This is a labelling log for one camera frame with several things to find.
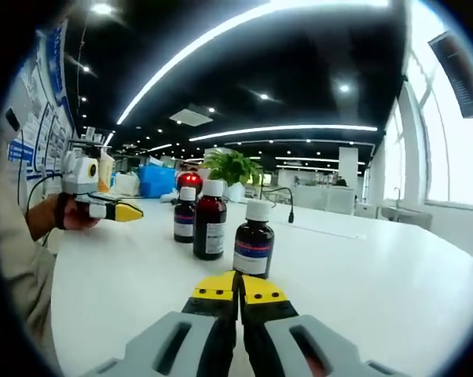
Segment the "person's arm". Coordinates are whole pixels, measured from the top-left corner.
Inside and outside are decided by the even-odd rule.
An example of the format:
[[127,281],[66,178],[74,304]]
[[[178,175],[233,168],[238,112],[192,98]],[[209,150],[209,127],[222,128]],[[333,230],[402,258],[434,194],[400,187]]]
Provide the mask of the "person's arm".
[[[50,230],[57,227],[55,219],[55,209],[59,195],[48,196],[41,203],[32,207],[25,218],[29,232],[34,241],[39,240]],[[64,229],[83,230],[91,228],[99,221],[97,218],[90,218],[88,215],[88,205],[77,203],[70,196],[64,197]]]
[[56,228],[55,207],[57,205],[57,197],[58,195],[50,195],[27,212],[25,221],[34,241],[39,240],[50,230]]

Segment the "medicine bottle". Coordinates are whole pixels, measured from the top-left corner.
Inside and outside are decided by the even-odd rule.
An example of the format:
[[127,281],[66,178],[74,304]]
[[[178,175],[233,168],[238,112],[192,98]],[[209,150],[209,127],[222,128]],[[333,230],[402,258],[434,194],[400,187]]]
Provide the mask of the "medicine bottle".
[[233,269],[239,273],[266,279],[270,274],[275,234],[266,224],[270,219],[271,203],[251,199],[245,218],[235,235]]
[[193,253],[200,259],[214,260],[224,251],[226,204],[222,201],[223,181],[205,180],[202,198],[195,209]]
[[174,240],[181,243],[193,241],[196,188],[182,187],[179,201],[174,208]]

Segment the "desk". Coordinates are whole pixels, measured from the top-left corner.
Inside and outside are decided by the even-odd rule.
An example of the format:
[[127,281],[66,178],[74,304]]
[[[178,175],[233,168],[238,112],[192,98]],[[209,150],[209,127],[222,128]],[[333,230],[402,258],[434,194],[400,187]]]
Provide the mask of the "desk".
[[[67,376],[110,357],[165,313],[181,310],[195,284],[232,268],[245,206],[230,204],[225,255],[196,259],[173,240],[173,207],[141,200],[145,217],[65,232],[53,281],[52,326]],[[312,314],[373,359],[430,375],[473,325],[473,258],[413,225],[277,205],[269,279],[299,313]],[[252,376],[241,327],[231,376]]]

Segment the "green plant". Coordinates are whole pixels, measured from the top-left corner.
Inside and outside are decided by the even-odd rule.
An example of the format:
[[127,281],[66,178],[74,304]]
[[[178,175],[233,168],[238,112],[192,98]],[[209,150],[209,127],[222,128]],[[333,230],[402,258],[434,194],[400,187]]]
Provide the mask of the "green plant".
[[252,178],[252,185],[259,183],[262,168],[248,157],[237,151],[231,153],[212,152],[201,165],[211,169],[209,179],[224,179],[228,187],[240,182],[245,185]]

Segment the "air vent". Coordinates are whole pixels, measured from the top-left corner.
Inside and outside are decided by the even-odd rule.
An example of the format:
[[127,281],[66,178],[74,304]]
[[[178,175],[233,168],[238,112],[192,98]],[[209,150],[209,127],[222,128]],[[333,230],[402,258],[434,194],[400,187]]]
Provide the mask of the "air vent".
[[187,108],[182,109],[177,114],[173,114],[170,119],[174,120],[175,122],[182,122],[182,124],[187,124],[191,127],[198,127],[202,124],[212,122],[213,120],[208,116],[201,115],[200,113],[194,112]]

